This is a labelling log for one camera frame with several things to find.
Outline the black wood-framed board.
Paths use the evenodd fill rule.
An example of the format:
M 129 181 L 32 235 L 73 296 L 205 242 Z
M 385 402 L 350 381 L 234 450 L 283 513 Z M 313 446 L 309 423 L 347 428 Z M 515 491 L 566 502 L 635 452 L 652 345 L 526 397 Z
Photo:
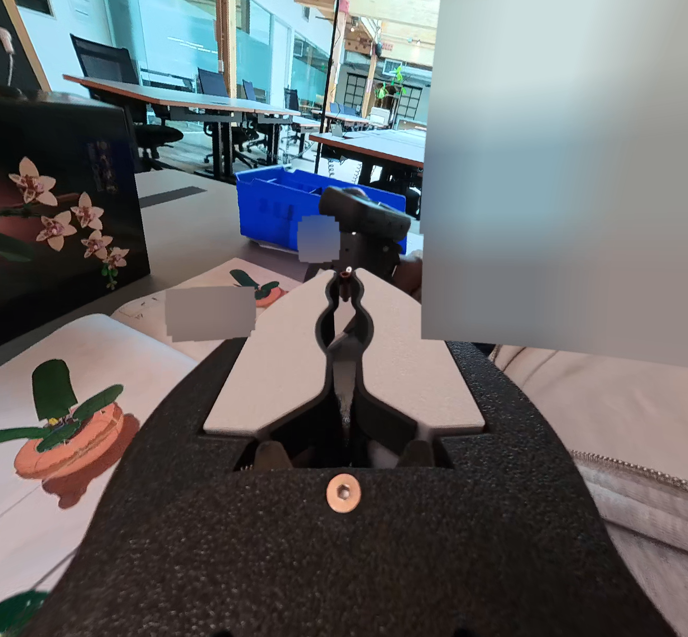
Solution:
M 50 85 L 22 15 L 14 0 L 1 0 L 1 27 L 10 31 L 14 45 L 12 86 L 21 90 L 50 91 Z M 8 57 L 1 45 L 1 85 L 6 86 Z

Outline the open flower pot instruction booklet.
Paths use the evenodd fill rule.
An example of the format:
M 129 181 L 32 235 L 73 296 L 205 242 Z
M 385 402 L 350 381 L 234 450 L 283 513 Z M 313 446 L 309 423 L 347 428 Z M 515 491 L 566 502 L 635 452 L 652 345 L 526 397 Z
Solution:
M 42 606 L 125 450 L 195 365 L 95 314 L 1 366 L 2 636 Z

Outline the wide wood-edged office table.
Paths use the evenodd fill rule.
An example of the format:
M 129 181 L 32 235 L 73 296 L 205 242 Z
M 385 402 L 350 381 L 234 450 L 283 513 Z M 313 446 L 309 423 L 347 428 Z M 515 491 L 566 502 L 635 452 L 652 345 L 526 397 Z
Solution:
M 384 129 L 333 133 L 313 133 L 309 139 L 321 146 L 327 158 L 351 159 L 360 162 L 359 185 L 371 185 L 387 165 L 408 165 L 423 169 L 425 130 Z

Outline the white instruction booklet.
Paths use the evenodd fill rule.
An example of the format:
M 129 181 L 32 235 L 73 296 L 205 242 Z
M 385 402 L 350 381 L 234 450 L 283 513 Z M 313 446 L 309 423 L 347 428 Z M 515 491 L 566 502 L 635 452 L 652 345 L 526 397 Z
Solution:
M 259 265 L 234 258 L 207 272 L 181 282 L 175 288 L 239 286 L 241 282 L 230 272 L 241 270 L 259 286 L 276 281 L 281 296 L 298 287 L 301 283 L 283 274 L 268 270 Z M 163 289 L 125 303 L 112 313 L 111 318 L 132 329 L 150 336 L 174 349 L 194 356 L 194 352 L 215 349 L 219 341 L 174 342 L 167 333 L 164 319 L 164 304 L 167 290 Z

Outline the wooden pillar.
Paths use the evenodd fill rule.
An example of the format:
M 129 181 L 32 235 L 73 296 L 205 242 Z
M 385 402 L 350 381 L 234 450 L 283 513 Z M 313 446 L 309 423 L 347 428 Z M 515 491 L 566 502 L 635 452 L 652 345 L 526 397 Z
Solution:
M 229 97 L 233 98 L 237 91 L 236 0 L 215 0 L 215 2 L 218 71 L 223 75 Z

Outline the person in white hoodie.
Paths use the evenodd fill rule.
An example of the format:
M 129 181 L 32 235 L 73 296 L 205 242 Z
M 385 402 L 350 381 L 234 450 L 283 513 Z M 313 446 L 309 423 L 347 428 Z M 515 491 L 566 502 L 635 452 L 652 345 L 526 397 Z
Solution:
M 687 635 L 687 369 L 516 346 L 490 360 L 547 419 L 635 580 Z

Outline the person's right hand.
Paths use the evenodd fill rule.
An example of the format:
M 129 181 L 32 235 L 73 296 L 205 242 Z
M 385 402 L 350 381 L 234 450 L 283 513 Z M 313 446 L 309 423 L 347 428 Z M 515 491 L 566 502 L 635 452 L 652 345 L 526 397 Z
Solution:
M 400 262 L 392 275 L 394 285 L 417 302 L 422 301 L 423 252 L 413 251 L 400 256 Z

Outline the black orchid print box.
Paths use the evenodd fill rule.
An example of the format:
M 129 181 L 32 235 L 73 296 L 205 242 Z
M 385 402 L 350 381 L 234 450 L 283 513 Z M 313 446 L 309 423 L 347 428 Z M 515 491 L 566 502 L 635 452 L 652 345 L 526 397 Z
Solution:
M 1 343 L 150 275 L 132 123 L 71 95 L 1 96 Z

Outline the green hanging plant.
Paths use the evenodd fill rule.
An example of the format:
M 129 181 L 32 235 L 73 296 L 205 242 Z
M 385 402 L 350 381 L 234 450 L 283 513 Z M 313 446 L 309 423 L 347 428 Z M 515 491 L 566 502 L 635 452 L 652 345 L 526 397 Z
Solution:
M 383 71 L 389 77 L 388 80 L 380 82 L 375 87 L 375 99 L 382 101 L 386 98 L 401 98 L 407 94 L 405 79 L 402 73 L 402 65 L 394 69 Z

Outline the blue plastic bin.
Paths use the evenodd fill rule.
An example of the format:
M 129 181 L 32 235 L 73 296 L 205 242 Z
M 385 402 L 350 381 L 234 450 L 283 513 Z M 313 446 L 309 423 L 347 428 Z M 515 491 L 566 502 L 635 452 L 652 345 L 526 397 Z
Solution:
M 355 184 L 305 170 L 269 166 L 236 175 L 239 226 L 243 236 L 292 251 L 301 251 L 300 223 L 313 220 L 327 187 Z

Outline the black mesh office chair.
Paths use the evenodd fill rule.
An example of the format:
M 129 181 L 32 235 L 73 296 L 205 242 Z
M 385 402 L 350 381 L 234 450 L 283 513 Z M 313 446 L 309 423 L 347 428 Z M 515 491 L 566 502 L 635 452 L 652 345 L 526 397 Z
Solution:
M 115 48 L 70 36 L 73 48 L 78 57 L 82 73 L 85 77 L 139 84 L 131 56 L 126 48 Z M 167 166 L 159 162 L 159 147 L 178 142 L 183 139 L 183 133 L 176 128 L 167 126 L 169 117 L 159 105 L 153 105 L 153 111 L 160 118 L 160 124 L 150 124 L 147 120 L 147 104 L 136 99 L 126 98 L 114 93 L 89 89 L 92 99 L 114 106 L 126 108 L 133 122 L 135 140 L 142 150 L 142 166 L 146 170 L 161 170 Z

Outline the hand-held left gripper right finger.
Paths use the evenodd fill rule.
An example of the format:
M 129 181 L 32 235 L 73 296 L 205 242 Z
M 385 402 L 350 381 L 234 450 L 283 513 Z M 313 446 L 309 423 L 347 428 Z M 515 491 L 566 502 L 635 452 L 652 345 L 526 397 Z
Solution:
M 369 439 L 481 433 L 485 420 L 446 343 L 421 336 L 420 303 L 362 268 L 351 293 L 363 344 L 353 404 L 362 432 Z

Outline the long wood-edged office table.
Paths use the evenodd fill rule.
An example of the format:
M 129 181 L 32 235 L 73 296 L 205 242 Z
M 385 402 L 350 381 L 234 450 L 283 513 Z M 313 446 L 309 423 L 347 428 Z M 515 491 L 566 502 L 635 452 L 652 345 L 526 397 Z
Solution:
M 212 177 L 234 185 L 233 143 L 231 123 L 240 123 L 245 116 L 255 116 L 260 124 L 288 125 L 300 116 L 297 110 L 280 108 L 258 101 L 204 95 L 161 89 L 140 84 L 129 84 L 63 74 L 63 79 L 84 86 L 91 91 L 106 92 L 118 98 L 126 98 L 169 109 L 172 120 L 191 120 L 219 124 L 217 138 L 212 143 Z

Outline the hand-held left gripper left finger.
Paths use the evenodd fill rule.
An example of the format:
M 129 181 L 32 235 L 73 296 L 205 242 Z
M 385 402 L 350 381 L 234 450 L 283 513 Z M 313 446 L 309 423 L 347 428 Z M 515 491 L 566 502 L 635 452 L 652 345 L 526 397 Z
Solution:
M 339 275 L 322 271 L 258 318 L 206 418 L 203 430 L 267 436 L 324 396 L 331 380 Z

